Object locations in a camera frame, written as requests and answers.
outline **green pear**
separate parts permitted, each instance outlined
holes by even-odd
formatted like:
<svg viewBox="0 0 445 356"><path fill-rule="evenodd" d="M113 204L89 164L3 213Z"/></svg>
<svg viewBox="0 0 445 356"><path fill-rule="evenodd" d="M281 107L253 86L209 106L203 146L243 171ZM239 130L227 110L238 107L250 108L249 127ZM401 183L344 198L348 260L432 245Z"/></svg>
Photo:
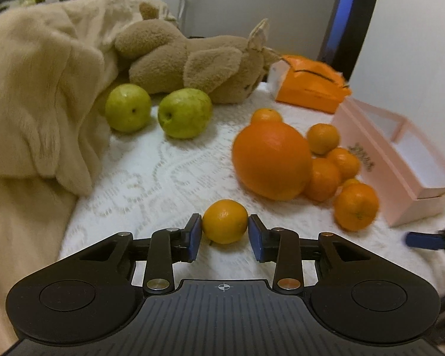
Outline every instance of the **green pear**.
<svg viewBox="0 0 445 356"><path fill-rule="evenodd" d="M190 139L201 134L212 116L211 99L203 91L184 88L165 96L158 107L158 122L171 138Z"/></svg>
<svg viewBox="0 0 445 356"><path fill-rule="evenodd" d="M151 110L147 91L135 84L121 84L107 98L105 117L113 129L131 133L148 124Z"/></svg>

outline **plush kangaroo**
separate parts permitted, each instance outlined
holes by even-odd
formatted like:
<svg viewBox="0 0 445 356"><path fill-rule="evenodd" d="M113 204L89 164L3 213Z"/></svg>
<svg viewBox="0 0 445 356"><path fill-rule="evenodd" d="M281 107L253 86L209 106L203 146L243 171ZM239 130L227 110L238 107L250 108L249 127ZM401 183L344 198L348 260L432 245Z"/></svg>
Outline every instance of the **plush kangaroo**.
<svg viewBox="0 0 445 356"><path fill-rule="evenodd" d="M115 40L117 51L135 60L131 83L149 94L196 88L213 103L240 103L247 98L280 55L264 46L268 21L262 20L249 39L217 36L187 39L171 23L151 19L140 7L143 21L134 23Z"/></svg>

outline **pink cardboard box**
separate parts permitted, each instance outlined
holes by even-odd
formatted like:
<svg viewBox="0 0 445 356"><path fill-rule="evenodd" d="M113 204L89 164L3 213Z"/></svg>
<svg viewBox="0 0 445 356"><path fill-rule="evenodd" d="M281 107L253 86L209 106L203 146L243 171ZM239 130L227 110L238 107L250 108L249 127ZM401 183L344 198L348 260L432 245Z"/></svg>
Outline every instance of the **pink cardboard box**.
<svg viewBox="0 0 445 356"><path fill-rule="evenodd" d="M390 226L445 209L445 159L407 118L346 98L333 116L341 146L361 161Z"/></svg>

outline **white lace tablecloth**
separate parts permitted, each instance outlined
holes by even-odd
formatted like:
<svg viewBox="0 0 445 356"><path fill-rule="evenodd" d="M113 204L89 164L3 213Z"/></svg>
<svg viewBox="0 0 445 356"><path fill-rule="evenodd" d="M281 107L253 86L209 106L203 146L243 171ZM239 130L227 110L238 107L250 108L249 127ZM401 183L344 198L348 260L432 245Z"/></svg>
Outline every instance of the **white lace tablecloth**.
<svg viewBox="0 0 445 356"><path fill-rule="evenodd" d="M165 137L156 121L130 136L113 135L103 157L103 170L94 193L79 200L69 224L61 258L73 254L116 232L132 232L134 238L148 238L159 229L184 227L192 213L203 214L213 202L230 198L256 213L267 228L282 226L300 237L316 238L329 231L377 253L432 283L445 292L445 253L406 247L406 231L435 232L445 228L445 212L397 228L387 227L382 216L368 229L357 233L341 231L333 221L331 203L313 205L303 197L290 202L273 202L242 188L234 176L231 146L252 113L262 107L279 111L285 122L302 134L315 123L329 123L331 116L276 103L265 84L240 105L214 107L208 129L193 140ZM247 235L231 245L208 245L203 237L197 261L174 265L175 281L197 279L269 279L275 264L255 261ZM144 264L133 280L141 284ZM305 284L316 283L312 263L304 265Z"/></svg>

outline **cable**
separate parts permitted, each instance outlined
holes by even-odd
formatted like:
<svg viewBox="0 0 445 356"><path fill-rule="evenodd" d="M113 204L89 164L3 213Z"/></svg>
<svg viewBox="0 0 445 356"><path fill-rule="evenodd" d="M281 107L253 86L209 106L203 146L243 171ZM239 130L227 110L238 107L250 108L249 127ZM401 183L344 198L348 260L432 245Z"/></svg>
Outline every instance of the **cable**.
<svg viewBox="0 0 445 356"><path fill-rule="evenodd" d="M178 25L180 26L180 29L183 29L184 24L184 16L185 16L185 9L186 9L186 0L179 0L178 1L178 13L177 13L177 21Z"/></svg>

